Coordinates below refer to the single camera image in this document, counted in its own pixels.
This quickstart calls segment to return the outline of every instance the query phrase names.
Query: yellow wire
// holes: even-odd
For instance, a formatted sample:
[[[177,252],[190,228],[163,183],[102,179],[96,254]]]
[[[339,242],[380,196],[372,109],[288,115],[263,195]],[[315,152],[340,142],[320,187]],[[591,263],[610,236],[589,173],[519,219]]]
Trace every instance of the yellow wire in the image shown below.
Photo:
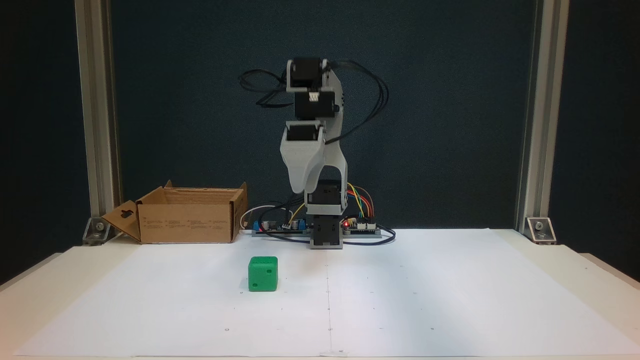
[[[360,199],[358,199],[360,197],[360,194],[356,191],[356,188],[354,188],[351,183],[347,183],[347,185],[351,187],[351,189],[353,190],[353,193],[356,195],[356,203],[360,208],[360,213],[362,214],[362,216],[364,216],[364,211],[362,210],[362,204],[360,203]]]
[[[361,188],[359,186],[356,186],[356,188],[364,191],[367,196],[369,197],[369,202],[371,203],[371,216],[375,216],[376,215],[376,208],[373,206],[373,198],[371,197],[371,195],[369,195],[369,192],[367,190],[365,190],[364,188]]]
[[[291,223],[293,222],[293,219],[296,217],[298,212],[304,207],[305,207],[305,203],[303,202],[302,205],[300,205],[300,207],[296,210],[296,212],[293,213],[293,215],[291,215],[291,220],[289,220],[289,225],[291,225]]]

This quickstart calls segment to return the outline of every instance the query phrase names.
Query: green die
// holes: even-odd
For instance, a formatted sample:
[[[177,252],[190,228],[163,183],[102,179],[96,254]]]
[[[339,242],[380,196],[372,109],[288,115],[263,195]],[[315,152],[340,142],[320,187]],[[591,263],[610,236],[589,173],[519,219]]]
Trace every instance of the green die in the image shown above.
[[[278,258],[254,256],[249,261],[249,291],[276,291]]]

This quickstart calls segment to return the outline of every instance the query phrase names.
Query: black cable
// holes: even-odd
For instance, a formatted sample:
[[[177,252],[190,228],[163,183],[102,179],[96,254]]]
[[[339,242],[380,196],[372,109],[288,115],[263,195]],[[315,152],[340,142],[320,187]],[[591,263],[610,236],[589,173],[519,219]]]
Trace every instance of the black cable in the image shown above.
[[[394,241],[396,239],[396,232],[391,230],[390,228],[386,227],[386,226],[382,226],[380,224],[376,224],[376,226],[378,226],[380,229],[388,232],[389,234],[391,234],[391,236],[389,236],[386,239],[382,239],[380,241],[376,241],[376,242],[372,242],[372,243],[357,243],[357,242],[352,242],[352,241],[343,241],[343,244],[346,245],[362,245],[362,246],[376,246],[376,245],[384,245],[387,243],[390,243],[392,241]]]
[[[253,69],[247,70],[242,75],[238,76],[238,81],[240,82],[240,86],[251,92],[260,92],[266,94],[261,97],[258,101],[255,102],[256,105],[261,106],[263,108],[284,108],[286,106],[293,105],[293,102],[287,102],[282,104],[271,104],[270,101],[273,100],[278,94],[285,92],[287,90],[287,74],[286,70],[282,72],[281,76],[277,76],[273,72],[264,69]],[[278,81],[278,86],[274,88],[261,88],[254,85],[251,81],[248,80],[249,77],[257,75],[257,74],[265,74],[271,76],[272,78]]]
[[[387,83],[384,80],[382,80],[379,76],[377,76],[374,73],[372,73],[371,71],[367,70],[367,68],[365,68],[361,64],[359,64],[359,63],[357,63],[357,62],[355,62],[353,60],[335,61],[335,62],[332,62],[331,64],[332,64],[333,68],[355,70],[355,71],[358,71],[358,72],[362,72],[362,73],[368,75],[369,77],[371,77],[373,80],[375,80],[375,82],[376,82],[376,84],[378,86],[378,100],[376,101],[376,104],[373,107],[373,109],[371,110],[371,112],[369,113],[369,115],[361,123],[359,123],[358,125],[354,126],[353,128],[351,128],[346,133],[341,134],[340,136],[336,136],[335,138],[332,138],[332,139],[329,139],[329,140],[325,141],[324,142],[325,145],[328,145],[330,143],[339,141],[339,140],[344,139],[345,137],[351,135],[354,131],[356,131],[361,126],[363,126],[367,122],[371,121],[371,119],[376,117],[387,106],[387,103],[389,102],[389,87],[388,87]]]

